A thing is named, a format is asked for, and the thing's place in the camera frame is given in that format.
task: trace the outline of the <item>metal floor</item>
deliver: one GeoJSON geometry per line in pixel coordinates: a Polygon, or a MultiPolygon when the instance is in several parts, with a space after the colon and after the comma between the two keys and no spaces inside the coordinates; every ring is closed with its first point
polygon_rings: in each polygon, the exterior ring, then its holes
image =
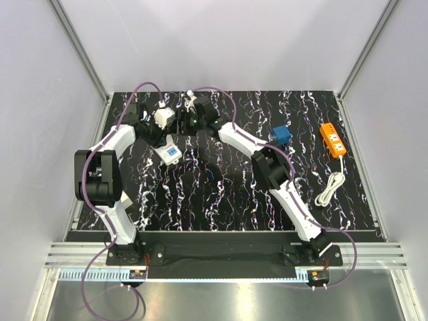
{"type": "MultiPolygon", "coordinates": [[[[333,280],[344,277],[332,271],[333,280]]],[[[124,289],[100,295],[113,282],[87,282],[88,300],[101,316],[128,317],[135,297],[124,289]]],[[[404,320],[391,275],[384,270],[357,270],[342,286],[331,290],[291,290],[287,284],[145,283],[138,290],[146,303],[144,320],[404,320]]],[[[142,320],[141,308],[133,320],[142,320]]],[[[49,321],[89,321],[79,282],[58,282],[49,321]]]]}

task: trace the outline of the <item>white power cord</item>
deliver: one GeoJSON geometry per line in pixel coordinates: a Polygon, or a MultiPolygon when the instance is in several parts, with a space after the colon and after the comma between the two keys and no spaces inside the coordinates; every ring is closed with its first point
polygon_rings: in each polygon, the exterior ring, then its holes
{"type": "Polygon", "coordinates": [[[327,206],[330,200],[332,199],[334,192],[336,192],[336,190],[339,187],[341,187],[342,184],[345,182],[345,175],[343,174],[342,155],[339,156],[339,160],[340,160],[340,173],[335,172],[335,173],[332,173],[330,177],[328,177],[326,189],[324,190],[324,192],[322,192],[315,198],[316,206],[322,206],[322,207],[327,206]]]}

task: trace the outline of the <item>blue cube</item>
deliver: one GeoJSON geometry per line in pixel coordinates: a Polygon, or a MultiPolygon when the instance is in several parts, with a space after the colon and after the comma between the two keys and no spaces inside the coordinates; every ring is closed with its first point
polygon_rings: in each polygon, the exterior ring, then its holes
{"type": "Polygon", "coordinates": [[[292,137],[286,125],[275,127],[272,130],[272,136],[274,136],[281,145],[288,144],[292,137]]]}

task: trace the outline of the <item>purple cable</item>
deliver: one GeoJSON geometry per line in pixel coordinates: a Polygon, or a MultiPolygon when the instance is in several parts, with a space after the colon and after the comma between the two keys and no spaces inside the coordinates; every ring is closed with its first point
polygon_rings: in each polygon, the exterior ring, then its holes
{"type": "MultiPolygon", "coordinates": [[[[231,95],[229,95],[227,92],[225,92],[224,90],[221,90],[221,89],[219,89],[219,88],[216,88],[216,87],[201,87],[201,88],[197,88],[197,89],[195,89],[195,90],[193,90],[194,92],[197,92],[197,91],[199,91],[199,90],[217,90],[218,92],[221,92],[222,94],[224,94],[224,95],[226,95],[230,100],[231,100],[231,102],[232,102],[232,104],[233,104],[233,118],[232,118],[232,128],[236,131],[236,133],[238,133],[239,135],[241,135],[242,137],[244,137],[245,139],[247,139],[247,140],[249,140],[250,142],[252,142],[253,144],[256,144],[256,145],[259,145],[259,146],[264,146],[264,147],[268,147],[268,148],[270,148],[270,149],[273,149],[273,150],[276,150],[277,152],[279,152],[285,159],[286,159],[286,161],[287,161],[287,163],[288,163],[288,166],[290,167],[290,171],[291,171],[291,175],[290,175],[290,179],[288,180],[288,182],[287,182],[287,185],[286,185],[286,188],[288,189],[288,187],[290,186],[290,184],[291,184],[291,182],[294,180],[294,177],[296,176],[296,171],[295,171],[295,169],[294,169],[294,166],[293,166],[293,164],[292,164],[292,162],[291,162],[291,160],[290,160],[290,158],[287,156],[287,154],[284,152],[284,151],[282,151],[281,149],[279,149],[278,147],[275,147],[275,146],[272,146],[272,145],[270,145],[270,144],[260,144],[260,143],[257,143],[254,139],[252,139],[251,137],[248,137],[248,135],[246,135],[244,132],[241,132],[241,131],[239,131],[239,130],[236,130],[236,125],[235,125],[235,121],[236,121],[236,114],[237,114],[237,110],[236,110],[236,103],[235,103],[235,100],[233,100],[233,98],[232,98],[232,96],[231,95]]],[[[352,236],[350,236],[350,234],[348,233],[348,232],[346,232],[346,231],[343,231],[343,230],[341,230],[341,229],[336,229],[336,228],[334,228],[334,227],[327,227],[327,226],[323,226],[323,225],[321,225],[321,224],[319,224],[319,223],[317,223],[317,222],[315,222],[313,219],[310,219],[309,218],[309,216],[307,216],[307,214],[305,214],[305,212],[303,211],[303,209],[300,207],[300,205],[299,205],[299,203],[297,202],[297,200],[294,198],[294,196],[293,196],[293,194],[292,193],[290,193],[290,196],[291,196],[291,198],[292,198],[292,200],[293,200],[293,202],[296,204],[296,206],[297,206],[297,208],[299,209],[299,211],[300,211],[300,213],[304,216],[304,218],[305,219],[307,219],[311,224],[313,224],[313,225],[315,225],[315,226],[317,226],[317,227],[319,227],[320,229],[325,229],[326,231],[337,231],[337,232],[340,232],[340,233],[342,233],[342,234],[344,234],[347,238],[349,238],[349,241],[351,242],[351,244],[352,244],[352,247],[354,248],[354,263],[353,263],[353,265],[352,265],[352,267],[351,267],[351,269],[350,269],[350,271],[349,271],[349,273],[346,275],[346,277],[343,279],[343,280],[341,280],[341,281],[339,281],[339,282],[337,282],[337,283],[335,283],[335,284],[332,284],[331,286],[329,286],[329,288],[335,288],[336,286],[339,286],[339,285],[341,285],[341,284],[343,284],[353,273],[354,273],[354,271],[355,271],[355,267],[356,267],[356,262],[357,262],[357,259],[358,259],[358,253],[357,253],[357,250],[356,250],[356,244],[355,244],[355,241],[354,241],[354,239],[352,238],[352,236]]]]}
{"type": "MultiPolygon", "coordinates": [[[[131,93],[128,101],[126,102],[125,107],[124,107],[124,109],[122,111],[122,114],[119,117],[118,124],[116,125],[115,130],[112,131],[109,135],[107,135],[107,137],[104,140],[102,140],[102,142],[100,144],[98,144],[98,146],[96,148],[94,148],[94,150],[89,154],[88,159],[86,159],[86,162],[85,162],[85,165],[84,165],[84,168],[83,168],[83,172],[82,172],[82,193],[83,193],[83,198],[85,200],[85,203],[93,211],[97,211],[97,212],[100,212],[101,214],[105,214],[105,211],[102,210],[102,209],[99,209],[99,208],[95,207],[91,203],[91,201],[89,200],[89,197],[88,197],[88,192],[86,190],[86,173],[88,172],[89,164],[90,164],[91,160],[94,158],[94,155],[118,132],[119,126],[120,126],[120,124],[122,124],[122,121],[123,121],[123,118],[125,117],[126,111],[128,110],[128,107],[129,107],[130,103],[132,102],[132,98],[137,93],[138,89],[140,89],[141,87],[143,87],[145,85],[152,85],[152,86],[154,86],[156,88],[156,90],[158,91],[158,93],[159,93],[160,101],[163,102],[162,92],[161,92],[161,90],[159,89],[159,87],[156,84],[154,84],[152,82],[143,82],[143,83],[139,84],[134,89],[134,91],[131,93]]],[[[89,262],[88,266],[86,266],[86,269],[85,269],[85,271],[83,273],[83,276],[82,276],[82,281],[80,282],[80,293],[82,294],[82,299],[83,299],[83,302],[85,303],[85,307],[88,309],[88,311],[95,318],[97,318],[99,320],[102,320],[102,321],[112,321],[112,320],[105,319],[105,318],[99,316],[97,313],[95,313],[95,311],[93,311],[93,309],[91,309],[91,307],[89,305],[89,302],[86,299],[85,291],[84,291],[84,281],[85,281],[85,278],[86,278],[86,274],[88,273],[91,265],[95,262],[95,260],[97,258],[100,257],[101,254],[103,254],[105,251],[107,251],[108,249],[110,249],[116,243],[117,230],[116,230],[115,226],[113,225],[113,222],[111,221],[111,219],[107,215],[105,216],[105,218],[106,218],[106,221],[109,224],[110,228],[112,229],[113,235],[115,235],[115,236],[113,237],[112,242],[107,247],[105,247],[104,249],[102,249],[97,255],[95,255],[92,258],[92,260],[89,262]]],[[[134,291],[134,294],[136,296],[136,301],[137,301],[136,309],[135,309],[134,313],[131,314],[131,316],[129,316],[126,319],[120,320],[120,321],[129,321],[129,320],[131,320],[135,316],[135,314],[136,314],[136,312],[138,310],[138,307],[140,305],[140,300],[138,298],[138,291],[136,291],[134,288],[132,288],[132,290],[134,291]]]]}

